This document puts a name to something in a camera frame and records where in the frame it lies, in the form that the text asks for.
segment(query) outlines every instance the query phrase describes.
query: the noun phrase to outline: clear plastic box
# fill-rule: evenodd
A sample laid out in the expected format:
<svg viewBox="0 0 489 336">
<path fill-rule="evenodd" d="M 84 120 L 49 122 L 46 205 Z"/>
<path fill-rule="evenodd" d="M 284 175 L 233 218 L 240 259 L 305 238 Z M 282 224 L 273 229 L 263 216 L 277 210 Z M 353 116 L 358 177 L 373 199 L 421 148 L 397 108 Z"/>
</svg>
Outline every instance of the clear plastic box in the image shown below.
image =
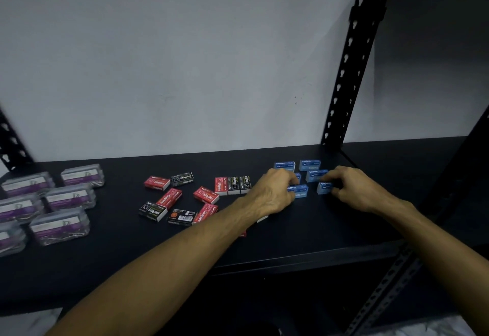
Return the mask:
<svg viewBox="0 0 489 336">
<path fill-rule="evenodd" d="M 2 183 L 2 189 L 9 197 L 28 193 L 37 193 L 41 196 L 54 187 L 53 179 L 47 171 L 27 175 L 26 177 L 8 179 Z"/>
<path fill-rule="evenodd" d="M 78 206 L 92 208 L 96 203 L 95 192 L 89 183 L 53 188 L 44 197 L 53 211 Z"/>
<path fill-rule="evenodd" d="M 36 193 L 0 200 L 0 222 L 30 222 L 44 213 L 44 205 Z"/>
<path fill-rule="evenodd" d="M 40 215 L 29 228 L 42 246 L 85 237 L 90 233 L 90 220 L 82 207 Z"/>
<path fill-rule="evenodd" d="M 61 178 L 65 185 L 90 183 L 92 187 L 96 188 L 105 184 L 104 172 L 97 163 L 66 169 L 61 173 Z"/>
<path fill-rule="evenodd" d="M 18 222 L 0 223 L 0 256 L 20 253 L 27 236 Z"/>
</svg>

